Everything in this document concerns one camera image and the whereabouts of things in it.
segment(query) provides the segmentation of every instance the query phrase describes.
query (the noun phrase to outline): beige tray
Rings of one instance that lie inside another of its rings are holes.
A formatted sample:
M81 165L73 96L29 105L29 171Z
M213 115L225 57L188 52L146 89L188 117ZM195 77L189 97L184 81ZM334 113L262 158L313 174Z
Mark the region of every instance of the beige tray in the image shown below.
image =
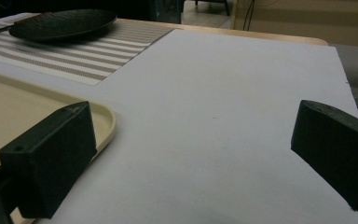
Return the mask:
M0 75L0 148L56 109L81 101L85 100ZM99 153L113 138L116 117L106 106L89 103ZM18 211L12 217L14 223L31 221Z

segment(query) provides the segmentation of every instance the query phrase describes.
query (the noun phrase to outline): dark plate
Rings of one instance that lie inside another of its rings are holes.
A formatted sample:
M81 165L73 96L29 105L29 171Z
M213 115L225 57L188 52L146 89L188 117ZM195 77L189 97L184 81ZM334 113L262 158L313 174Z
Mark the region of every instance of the dark plate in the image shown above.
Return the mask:
M99 9L61 11L16 23L9 33L26 40L51 41L97 31L116 18L116 13Z

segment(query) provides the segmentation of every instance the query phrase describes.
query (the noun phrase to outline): striped placemat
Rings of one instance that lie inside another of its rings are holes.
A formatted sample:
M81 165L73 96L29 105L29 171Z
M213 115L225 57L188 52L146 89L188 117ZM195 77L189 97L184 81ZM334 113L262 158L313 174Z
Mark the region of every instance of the striped placemat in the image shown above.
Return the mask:
M0 28L13 22L0 21ZM21 40L5 31L0 33L0 62L96 85L171 30L115 21L103 35L49 44Z

